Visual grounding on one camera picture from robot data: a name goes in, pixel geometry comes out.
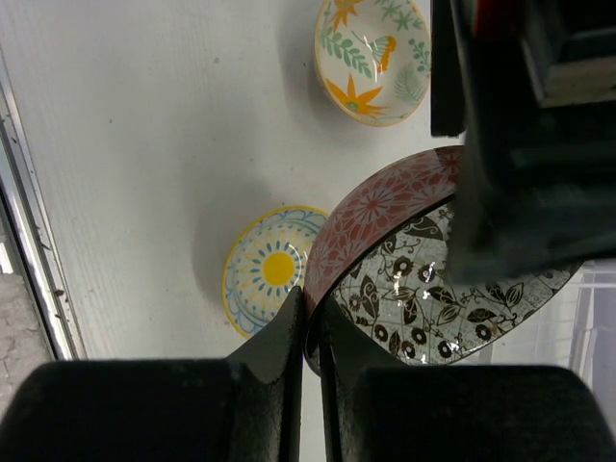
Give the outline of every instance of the black floral pattern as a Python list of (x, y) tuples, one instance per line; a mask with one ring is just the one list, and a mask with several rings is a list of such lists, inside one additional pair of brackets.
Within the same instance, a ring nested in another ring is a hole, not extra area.
[(348, 309), (353, 313), (357, 313), (362, 306), (362, 297), (359, 294), (353, 294), (348, 298)]
[(406, 276), (413, 270), (413, 263), (407, 257), (398, 257), (394, 262), (394, 274)]
[(377, 324), (374, 327), (374, 337), (376, 337), (381, 342), (387, 342), (389, 339), (389, 334), (387, 333), (387, 329), (383, 327), (381, 324)]
[(434, 269), (434, 265), (423, 265), (417, 270), (417, 276), (420, 278), (420, 281), (424, 282), (425, 284), (432, 282), (436, 277), (436, 270)]
[(439, 349), (439, 354), (445, 359), (448, 359), (451, 357), (452, 355), (451, 348), (449, 347), (449, 344), (445, 340), (439, 344), (438, 349)]
[(430, 364), (468, 356), (535, 313), (578, 269), (539, 273), (539, 281), (451, 286), (444, 242), (451, 217), (448, 206), (409, 221), (333, 290), (345, 316), (409, 364), (424, 352)]
[(425, 335), (424, 330), (418, 327), (411, 330), (411, 338), (417, 345), (425, 345), (427, 342), (427, 336)]
[(481, 340), (485, 340), (486, 342), (492, 338), (492, 332), (483, 324), (478, 324), (475, 328), (475, 334)]
[(408, 341), (402, 342), (402, 354), (407, 359), (415, 357), (415, 346)]

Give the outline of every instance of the green leaf design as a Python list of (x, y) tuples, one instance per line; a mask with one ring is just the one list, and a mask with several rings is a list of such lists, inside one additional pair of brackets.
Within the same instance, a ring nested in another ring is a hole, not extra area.
[(419, 65), (417, 66), (417, 70), (419, 72), (424, 72), (430, 70), (430, 52), (427, 50), (425, 43), (422, 41), (416, 42), (414, 38), (408, 40), (408, 44), (413, 47), (413, 58), (419, 61)]
[(413, 27), (415, 29), (423, 30), (425, 29), (425, 24), (420, 17), (416, 17), (413, 21)]
[(394, 17), (394, 14), (399, 13), (399, 9), (402, 8), (402, 5), (394, 5), (393, 3), (389, 7), (383, 7), (383, 17), (381, 17), (381, 21), (384, 21), (388, 17)]
[(405, 103), (418, 103), (424, 94), (424, 85), (417, 76), (413, 65), (409, 64), (398, 71), (394, 82), (396, 97)]
[(353, 67), (369, 79), (372, 78), (372, 70), (366, 62), (366, 57), (361, 54), (358, 48), (351, 48), (353, 40), (345, 38), (341, 41), (342, 34), (333, 34), (334, 30), (329, 27), (319, 37), (321, 48), (327, 50), (329, 56), (336, 56), (339, 60), (344, 60), (348, 67)]

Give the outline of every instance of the white surface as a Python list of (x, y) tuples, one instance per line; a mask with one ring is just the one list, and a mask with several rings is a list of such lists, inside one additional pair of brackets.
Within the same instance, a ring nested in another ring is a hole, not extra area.
[[(429, 2), (418, 2), (426, 20)], [(429, 101), (372, 129), (322, 94), (319, 0), (0, 0), (13, 83), (88, 357), (229, 353), (225, 254), (281, 205), (331, 210), (377, 169), (455, 141)], [(323, 460), (305, 374), (302, 458)]]

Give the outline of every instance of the bowl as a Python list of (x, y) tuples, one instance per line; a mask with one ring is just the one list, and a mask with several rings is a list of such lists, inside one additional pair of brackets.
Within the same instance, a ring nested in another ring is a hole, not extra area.
[(504, 335), (578, 269), (483, 286), (444, 280), (462, 146), (409, 156), (383, 168), (334, 209), (315, 240), (304, 280), (304, 353), (318, 372), (315, 319), (334, 296), (347, 317), (407, 364), (448, 364)]
[(315, 30), (318, 78), (346, 114), (372, 126), (409, 117), (430, 79), (430, 35), (410, 0), (325, 0)]
[(451, 202), (412, 218), (333, 290), (346, 316), (408, 365), (459, 361), (547, 303), (579, 265), (486, 284), (451, 286), (445, 261)]
[(313, 370), (318, 369), (313, 327), (323, 300), (388, 233), (449, 200), (462, 150), (440, 147), (397, 161), (356, 187), (331, 213), (312, 246), (304, 277), (304, 349)]
[(222, 305), (244, 337), (271, 321), (291, 288), (301, 285), (326, 218), (312, 207), (276, 209), (257, 218), (232, 245), (222, 272)]

